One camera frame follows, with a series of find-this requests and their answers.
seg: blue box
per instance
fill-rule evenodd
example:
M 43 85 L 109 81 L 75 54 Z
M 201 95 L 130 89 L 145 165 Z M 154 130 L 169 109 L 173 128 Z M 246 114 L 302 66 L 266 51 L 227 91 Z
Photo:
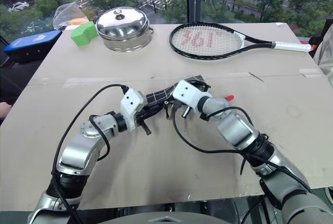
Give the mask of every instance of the blue box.
M 46 57 L 61 33 L 60 30 L 54 30 L 18 38 L 7 45 L 4 52 L 18 63 L 41 60 Z

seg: stainless steel pot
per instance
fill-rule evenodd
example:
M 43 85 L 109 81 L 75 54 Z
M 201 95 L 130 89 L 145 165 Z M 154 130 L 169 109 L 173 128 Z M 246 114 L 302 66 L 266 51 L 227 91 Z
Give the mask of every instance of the stainless steel pot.
M 146 46 L 153 34 L 147 16 L 132 7 L 108 10 L 96 22 L 105 45 L 118 52 L 131 52 Z

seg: tennis racket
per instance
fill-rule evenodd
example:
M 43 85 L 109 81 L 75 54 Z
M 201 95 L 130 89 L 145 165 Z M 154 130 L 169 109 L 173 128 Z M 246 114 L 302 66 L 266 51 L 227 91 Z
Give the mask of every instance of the tennis racket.
M 217 60 L 254 48 L 309 52 L 310 44 L 270 42 L 252 38 L 216 23 L 194 22 L 175 28 L 169 37 L 177 53 L 200 60 Z M 245 41 L 254 43 L 245 46 Z

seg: racket strings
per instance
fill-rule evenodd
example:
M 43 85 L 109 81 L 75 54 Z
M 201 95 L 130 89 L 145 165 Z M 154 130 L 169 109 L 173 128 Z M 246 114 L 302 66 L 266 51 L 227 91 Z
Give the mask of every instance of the racket strings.
M 172 44 L 181 51 L 201 56 L 230 53 L 242 48 L 242 39 L 233 33 L 212 26 L 192 26 L 179 29 Z

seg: parked car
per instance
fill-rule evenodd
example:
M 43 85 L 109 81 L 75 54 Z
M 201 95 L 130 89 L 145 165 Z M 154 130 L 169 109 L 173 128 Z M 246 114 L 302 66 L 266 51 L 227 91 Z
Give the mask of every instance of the parked car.
M 12 5 L 11 8 L 8 9 L 9 12 L 11 11 L 18 11 L 18 10 L 23 10 L 24 8 L 28 8 L 29 4 L 27 2 L 17 2 Z

